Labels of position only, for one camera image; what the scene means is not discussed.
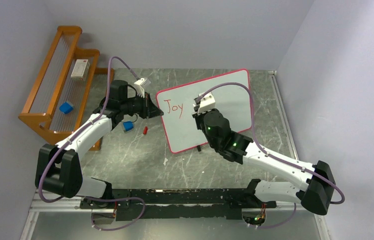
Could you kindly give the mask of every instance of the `wooden rack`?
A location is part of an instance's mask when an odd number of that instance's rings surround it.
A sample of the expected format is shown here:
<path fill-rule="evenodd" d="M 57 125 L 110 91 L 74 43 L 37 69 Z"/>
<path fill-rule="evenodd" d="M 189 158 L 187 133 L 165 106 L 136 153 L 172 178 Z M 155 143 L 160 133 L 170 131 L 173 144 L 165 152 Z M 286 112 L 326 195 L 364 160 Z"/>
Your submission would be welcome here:
<path fill-rule="evenodd" d="M 79 26 L 59 26 L 44 59 L 34 86 L 29 93 L 19 119 L 50 144 L 67 138 L 82 124 L 94 74 L 108 74 L 107 68 L 97 67 L 99 50 L 77 46 L 83 30 Z M 75 60 L 88 59 L 86 80 L 72 80 Z M 115 71 L 111 69 L 111 80 Z M 69 101 L 74 110 L 64 114 L 56 108 Z M 90 150 L 99 150 L 101 140 Z"/>

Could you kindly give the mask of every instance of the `wall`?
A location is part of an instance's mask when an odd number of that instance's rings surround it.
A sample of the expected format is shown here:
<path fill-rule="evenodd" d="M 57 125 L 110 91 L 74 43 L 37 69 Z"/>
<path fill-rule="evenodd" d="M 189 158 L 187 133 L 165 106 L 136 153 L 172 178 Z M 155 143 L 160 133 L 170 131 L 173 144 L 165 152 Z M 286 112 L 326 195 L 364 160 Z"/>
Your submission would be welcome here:
<path fill-rule="evenodd" d="M 316 0 L 277 80 L 299 156 L 328 162 L 346 194 L 333 238 L 374 240 L 374 1 Z"/>
<path fill-rule="evenodd" d="M 102 66 L 118 55 L 134 68 L 275 70 L 314 0 L 45 1 L 91 34 Z"/>
<path fill-rule="evenodd" d="M 0 239 L 20 238 L 34 196 L 44 141 L 18 114 L 56 27 L 42 1 L 0 1 Z"/>

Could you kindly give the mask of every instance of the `whiteboard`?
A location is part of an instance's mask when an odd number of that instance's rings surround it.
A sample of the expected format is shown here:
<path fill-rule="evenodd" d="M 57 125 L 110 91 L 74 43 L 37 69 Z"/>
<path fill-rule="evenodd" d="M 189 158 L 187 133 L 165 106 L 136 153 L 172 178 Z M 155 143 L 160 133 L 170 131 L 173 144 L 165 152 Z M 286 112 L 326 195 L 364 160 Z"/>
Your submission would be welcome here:
<path fill-rule="evenodd" d="M 228 82 L 245 85 L 250 89 L 249 72 L 239 69 L 221 75 L 161 90 L 156 94 L 169 150 L 179 153 L 208 143 L 196 127 L 192 117 L 194 99 L 210 88 Z M 241 132 L 251 128 L 251 103 L 248 93 L 240 86 L 222 86 L 212 91 L 216 108 L 229 120 L 231 130 Z"/>

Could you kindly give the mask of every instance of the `blue block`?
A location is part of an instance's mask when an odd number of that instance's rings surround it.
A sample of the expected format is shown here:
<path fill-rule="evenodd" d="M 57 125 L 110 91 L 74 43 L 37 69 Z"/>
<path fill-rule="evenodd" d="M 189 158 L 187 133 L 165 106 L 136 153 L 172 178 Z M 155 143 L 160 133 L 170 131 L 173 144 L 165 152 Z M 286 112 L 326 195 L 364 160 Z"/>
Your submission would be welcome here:
<path fill-rule="evenodd" d="M 124 132 L 128 132 L 128 131 L 130 131 L 131 129 L 134 128 L 134 124 L 131 121 L 123 122 L 122 126 L 123 126 L 123 131 Z"/>
<path fill-rule="evenodd" d="M 59 107 L 59 110 L 64 113 L 64 114 L 68 114 L 70 113 L 72 110 L 74 110 L 74 105 L 72 103 L 70 103 L 69 101 L 66 101 L 64 102 L 60 107 Z"/>

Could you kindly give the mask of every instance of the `floor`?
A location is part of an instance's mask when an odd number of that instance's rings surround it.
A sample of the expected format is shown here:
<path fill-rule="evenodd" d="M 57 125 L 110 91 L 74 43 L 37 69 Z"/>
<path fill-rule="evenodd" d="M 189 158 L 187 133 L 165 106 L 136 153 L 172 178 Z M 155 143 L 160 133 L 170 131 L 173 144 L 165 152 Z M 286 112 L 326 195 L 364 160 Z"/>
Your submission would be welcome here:
<path fill-rule="evenodd" d="M 232 71 L 230 69 L 150 69 L 134 71 L 152 82 L 146 89 L 155 102 L 155 94 L 170 87 Z M 255 102 L 257 138 L 265 147 L 293 157 L 288 134 L 282 122 L 273 82 L 267 71 L 250 70 Z M 97 75 L 90 89 L 84 120 L 99 105 L 106 91 L 106 75 Z M 115 70 L 117 80 L 133 83 L 135 78 L 124 69 Z M 243 134 L 250 136 L 251 131 Z M 117 126 L 103 138 L 100 151 L 90 151 L 81 160 L 84 176 L 112 183 L 124 189 L 245 188 L 251 179 L 282 181 L 262 169 L 229 162 L 208 145 L 178 154 L 169 151 L 160 117 L 139 118 L 132 131 Z"/>

